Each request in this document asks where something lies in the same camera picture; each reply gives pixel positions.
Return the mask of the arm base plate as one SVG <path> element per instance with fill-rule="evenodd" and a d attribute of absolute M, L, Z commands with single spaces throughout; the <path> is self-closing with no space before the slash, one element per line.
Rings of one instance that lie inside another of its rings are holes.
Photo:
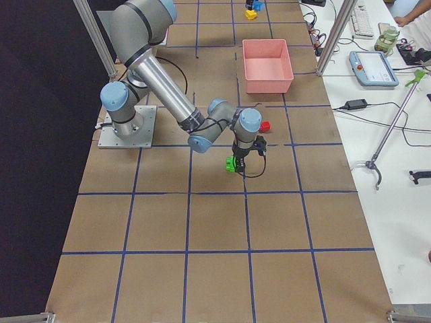
<path fill-rule="evenodd" d="M 135 105 L 134 118 L 124 124 L 115 123 L 106 113 L 105 123 L 100 131 L 98 147 L 101 149 L 150 149 L 154 138 L 156 106 Z"/>

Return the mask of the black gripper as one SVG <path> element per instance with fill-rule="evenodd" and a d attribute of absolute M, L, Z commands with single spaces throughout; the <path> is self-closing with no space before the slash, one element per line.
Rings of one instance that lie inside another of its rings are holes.
<path fill-rule="evenodd" d="M 261 135 L 257 135 L 256 139 L 253 141 L 252 145 L 249 148 L 243 149 L 240 148 L 236 142 L 233 142 L 232 145 L 232 152 L 233 152 L 233 156 L 236 158 L 236 165 L 237 165 L 237 169 L 235 173 L 238 174 L 245 174 L 245 168 L 246 168 L 246 164 L 245 164 L 245 157 L 251 152 L 251 151 L 257 151 L 258 154 L 263 158 L 264 161 L 264 165 L 263 165 L 263 169 L 261 171 L 262 174 L 265 173 L 266 170 L 266 166 L 267 166 L 267 142 L 264 139 L 263 136 Z"/>

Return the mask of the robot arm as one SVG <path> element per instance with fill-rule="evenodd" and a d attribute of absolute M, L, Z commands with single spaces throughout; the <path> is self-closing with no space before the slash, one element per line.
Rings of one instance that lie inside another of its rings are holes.
<path fill-rule="evenodd" d="M 197 153 L 205 153 L 225 129 L 230 129 L 234 133 L 233 155 L 226 160 L 226 168 L 243 176 L 244 159 L 250 151 L 266 156 L 267 142 L 258 134 L 261 114 L 254 108 L 236 108 L 220 98 L 211 102 L 207 116 L 192 105 L 152 50 L 164 40 L 176 17 L 172 1 L 126 1 L 112 12 L 110 41 L 127 68 L 126 78 L 107 83 L 100 92 L 112 129 L 122 139 L 136 135 L 144 119 L 134 106 L 153 92 L 189 134 L 188 144 Z"/>

